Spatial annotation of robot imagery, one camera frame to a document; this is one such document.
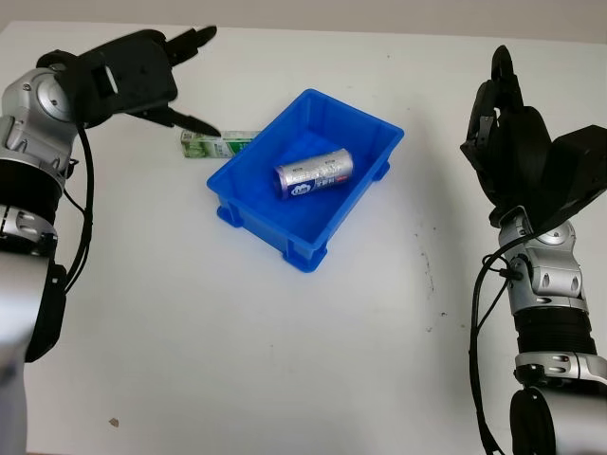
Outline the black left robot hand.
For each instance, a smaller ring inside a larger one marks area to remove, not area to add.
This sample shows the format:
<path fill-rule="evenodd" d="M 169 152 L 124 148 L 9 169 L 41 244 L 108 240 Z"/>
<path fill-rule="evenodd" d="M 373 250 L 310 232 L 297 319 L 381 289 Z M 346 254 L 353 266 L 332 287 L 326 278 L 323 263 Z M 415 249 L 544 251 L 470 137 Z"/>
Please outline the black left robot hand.
<path fill-rule="evenodd" d="M 173 68 L 195 57 L 216 33 L 216 26 L 190 28 L 169 40 L 158 30 L 144 29 L 84 52 L 74 76 L 75 119 L 92 128 L 127 114 L 219 137 L 214 126 L 169 106 L 177 97 Z"/>

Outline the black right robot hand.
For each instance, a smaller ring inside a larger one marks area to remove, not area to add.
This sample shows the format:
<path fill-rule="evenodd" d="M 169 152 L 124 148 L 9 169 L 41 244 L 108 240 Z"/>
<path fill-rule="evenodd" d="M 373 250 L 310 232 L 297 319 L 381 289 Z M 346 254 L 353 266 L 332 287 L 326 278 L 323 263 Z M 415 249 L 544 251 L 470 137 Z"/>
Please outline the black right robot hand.
<path fill-rule="evenodd" d="M 531 193 L 540 185 L 550 146 L 542 115 L 524 103 L 507 47 L 498 46 L 490 79 L 479 86 L 460 146 L 493 205 L 493 227 L 518 207 L 531 210 Z"/>

